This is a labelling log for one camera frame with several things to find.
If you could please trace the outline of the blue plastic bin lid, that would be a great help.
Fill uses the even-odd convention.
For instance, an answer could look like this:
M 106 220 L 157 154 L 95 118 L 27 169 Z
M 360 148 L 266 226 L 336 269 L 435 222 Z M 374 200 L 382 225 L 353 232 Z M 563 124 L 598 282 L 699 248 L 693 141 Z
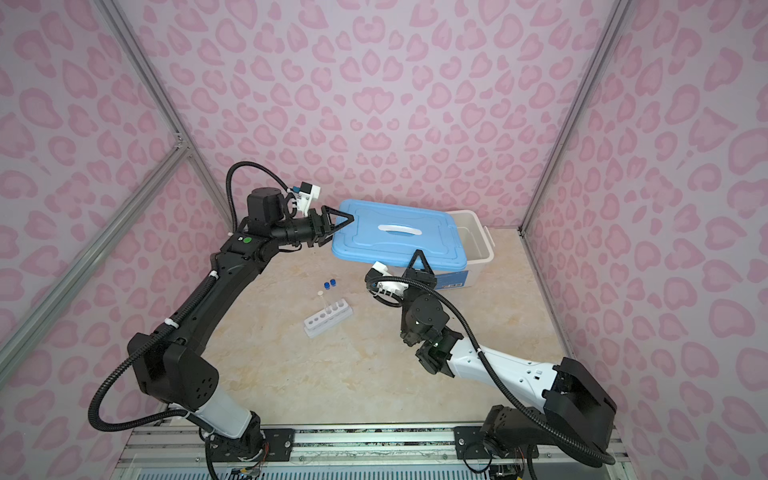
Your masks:
M 354 217 L 333 236 L 332 252 L 341 260 L 405 267 L 420 250 L 434 270 L 460 271 L 468 263 L 447 213 L 352 199 L 341 203 L 341 211 Z

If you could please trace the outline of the white plastic storage bin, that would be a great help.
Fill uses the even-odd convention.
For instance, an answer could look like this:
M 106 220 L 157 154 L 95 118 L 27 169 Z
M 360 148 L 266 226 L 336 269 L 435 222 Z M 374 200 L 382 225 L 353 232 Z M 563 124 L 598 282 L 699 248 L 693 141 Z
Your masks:
M 435 271 L 437 290 L 461 289 L 474 286 L 483 270 L 494 260 L 495 243 L 487 226 L 470 210 L 449 212 L 456 223 L 459 238 L 467 258 L 462 271 Z

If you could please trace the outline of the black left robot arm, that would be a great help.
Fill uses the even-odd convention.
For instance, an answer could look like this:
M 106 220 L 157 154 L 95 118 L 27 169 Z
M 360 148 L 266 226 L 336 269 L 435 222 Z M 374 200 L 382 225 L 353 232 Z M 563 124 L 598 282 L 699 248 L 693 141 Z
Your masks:
M 243 460 L 263 454 L 258 415 L 220 386 L 203 353 L 219 322 L 243 290 L 287 247 L 323 246 L 354 221 L 328 206 L 298 214 L 278 188 L 260 187 L 247 198 L 247 215 L 210 257 L 210 272 L 190 297 L 151 334 L 128 343 L 140 390 L 174 406 L 206 435 L 209 448 Z

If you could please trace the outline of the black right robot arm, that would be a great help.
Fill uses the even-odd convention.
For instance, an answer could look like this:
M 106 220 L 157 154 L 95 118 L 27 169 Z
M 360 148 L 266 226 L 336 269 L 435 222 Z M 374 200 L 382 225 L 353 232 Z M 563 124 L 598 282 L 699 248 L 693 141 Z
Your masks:
M 416 251 L 392 294 L 402 309 L 400 335 L 428 373 L 489 384 L 508 401 L 491 408 L 482 446 L 505 457 L 552 445 L 583 465 L 615 464 L 609 444 L 617 405 L 587 368 L 569 357 L 534 362 L 482 346 L 436 285 L 424 252 Z

